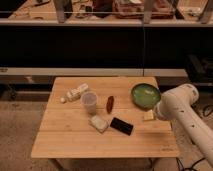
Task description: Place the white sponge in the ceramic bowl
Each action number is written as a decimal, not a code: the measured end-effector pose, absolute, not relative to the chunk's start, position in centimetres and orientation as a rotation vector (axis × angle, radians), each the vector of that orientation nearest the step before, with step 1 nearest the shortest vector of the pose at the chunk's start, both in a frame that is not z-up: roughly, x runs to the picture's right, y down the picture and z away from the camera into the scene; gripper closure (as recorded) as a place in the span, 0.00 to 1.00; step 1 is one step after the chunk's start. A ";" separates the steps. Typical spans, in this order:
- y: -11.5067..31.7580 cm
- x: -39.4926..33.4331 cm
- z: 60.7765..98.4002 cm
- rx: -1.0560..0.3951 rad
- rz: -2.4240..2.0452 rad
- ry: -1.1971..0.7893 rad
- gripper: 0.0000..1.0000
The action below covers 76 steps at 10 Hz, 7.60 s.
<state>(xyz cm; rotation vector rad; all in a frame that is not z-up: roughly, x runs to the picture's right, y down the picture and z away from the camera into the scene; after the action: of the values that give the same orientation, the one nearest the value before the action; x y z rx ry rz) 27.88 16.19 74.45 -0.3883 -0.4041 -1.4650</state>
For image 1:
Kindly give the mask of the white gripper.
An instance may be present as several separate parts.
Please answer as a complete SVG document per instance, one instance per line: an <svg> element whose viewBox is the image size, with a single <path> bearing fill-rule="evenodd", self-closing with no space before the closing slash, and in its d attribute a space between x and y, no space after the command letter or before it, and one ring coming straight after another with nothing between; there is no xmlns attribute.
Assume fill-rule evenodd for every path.
<svg viewBox="0 0 213 171"><path fill-rule="evenodd" d="M167 117L163 113L163 108L161 107L161 103L158 102L157 105L154 107L154 114L159 120L166 121ZM143 115L144 121L151 121L155 119L155 116L152 110L146 111Z"/></svg>

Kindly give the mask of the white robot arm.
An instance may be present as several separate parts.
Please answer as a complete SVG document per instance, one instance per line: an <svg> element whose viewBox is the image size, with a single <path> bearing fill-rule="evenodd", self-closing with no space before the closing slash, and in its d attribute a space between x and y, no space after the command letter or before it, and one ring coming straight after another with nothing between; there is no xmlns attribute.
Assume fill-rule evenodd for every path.
<svg viewBox="0 0 213 171"><path fill-rule="evenodd" d="M194 85L182 84L162 93L153 113L160 120L176 119L213 168L213 130L191 107L198 98Z"/></svg>

